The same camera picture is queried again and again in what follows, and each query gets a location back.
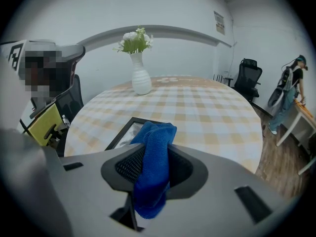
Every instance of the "black office chair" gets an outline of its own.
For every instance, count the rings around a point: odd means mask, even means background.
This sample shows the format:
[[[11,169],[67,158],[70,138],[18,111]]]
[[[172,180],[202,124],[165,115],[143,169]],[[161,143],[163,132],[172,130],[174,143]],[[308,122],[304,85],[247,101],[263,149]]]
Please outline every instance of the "black office chair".
[[[56,106],[60,116],[65,117],[71,123],[77,113],[82,109],[83,102],[81,98],[80,79],[78,75],[75,75],[74,85],[62,95],[56,98]],[[64,156],[66,137],[68,131],[64,132],[56,148],[56,152],[59,157]]]
[[[243,59],[239,65],[239,74],[235,86],[232,87],[247,101],[252,103],[254,97],[259,97],[255,88],[262,74],[262,69],[257,67],[257,62],[251,59]]]

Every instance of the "mesh chair back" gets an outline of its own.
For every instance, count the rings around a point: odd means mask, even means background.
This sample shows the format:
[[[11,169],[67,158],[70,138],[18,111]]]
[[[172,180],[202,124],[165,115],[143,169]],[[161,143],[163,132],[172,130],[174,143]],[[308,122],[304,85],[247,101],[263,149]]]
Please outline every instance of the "mesh chair back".
[[[235,83],[235,88],[241,92],[249,91],[249,89],[256,86],[261,74],[261,68],[241,63],[239,65],[239,74]]]
[[[56,106],[60,116],[62,117],[62,115],[65,115],[70,123],[81,110],[83,102],[78,75],[75,75],[74,77],[74,85],[56,99]]]

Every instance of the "blue cloth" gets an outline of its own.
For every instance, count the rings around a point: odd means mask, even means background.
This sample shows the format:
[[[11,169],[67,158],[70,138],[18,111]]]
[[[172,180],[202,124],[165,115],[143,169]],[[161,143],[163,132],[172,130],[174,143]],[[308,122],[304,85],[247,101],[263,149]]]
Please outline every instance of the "blue cloth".
[[[166,202],[170,188],[168,144],[173,142],[177,127],[170,123],[146,122],[131,144],[144,143],[143,170],[134,185],[134,208],[145,219],[152,219]]]
[[[294,104],[295,95],[296,95],[296,88],[292,87],[283,97],[279,110],[274,115],[272,120],[270,120],[269,122],[269,128],[272,131],[276,131],[277,127],[281,125],[281,123],[284,121],[285,117],[289,113],[289,110]]]

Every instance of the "sign on wall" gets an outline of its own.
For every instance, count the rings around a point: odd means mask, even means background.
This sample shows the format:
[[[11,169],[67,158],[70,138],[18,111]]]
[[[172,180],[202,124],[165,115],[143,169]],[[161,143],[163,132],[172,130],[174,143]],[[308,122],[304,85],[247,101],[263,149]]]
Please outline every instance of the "sign on wall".
[[[216,30],[221,34],[225,35],[225,26],[224,26],[224,18],[214,11],[215,22],[216,22]]]

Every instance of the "yellow checkered tablecloth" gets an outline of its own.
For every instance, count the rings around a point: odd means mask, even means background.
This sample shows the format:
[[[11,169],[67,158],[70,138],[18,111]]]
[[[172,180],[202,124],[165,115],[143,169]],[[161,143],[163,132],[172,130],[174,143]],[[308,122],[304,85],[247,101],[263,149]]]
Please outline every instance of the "yellow checkered tablecloth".
[[[234,160],[255,172],[262,151],[261,121],[233,89],[196,77],[152,78],[153,90],[137,95],[131,83],[106,90],[73,120],[65,156],[106,149],[132,118],[170,122],[174,144]]]

